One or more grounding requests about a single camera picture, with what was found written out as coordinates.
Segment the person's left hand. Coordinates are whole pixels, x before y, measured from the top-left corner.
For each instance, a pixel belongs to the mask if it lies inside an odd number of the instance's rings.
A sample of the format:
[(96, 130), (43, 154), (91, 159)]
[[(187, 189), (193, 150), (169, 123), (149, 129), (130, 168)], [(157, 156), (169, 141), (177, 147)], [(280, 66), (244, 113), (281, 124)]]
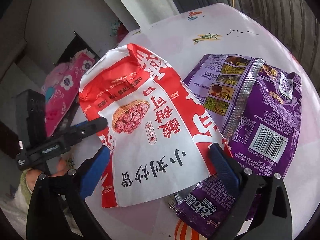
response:
[(25, 175), (25, 180), (26, 180), (26, 184), (28, 186), (28, 189), (31, 192), (33, 192), (34, 187), (35, 187), (38, 179), (43, 180), (45, 178), (63, 176), (68, 171), (67, 162), (61, 158), (56, 166), (56, 169), (57, 169), (57, 172), (55, 174), (52, 174), (51, 176), (48, 176), (48, 175), (44, 174), (42, 171), (37, 170), (37, 169), (28, 170)]

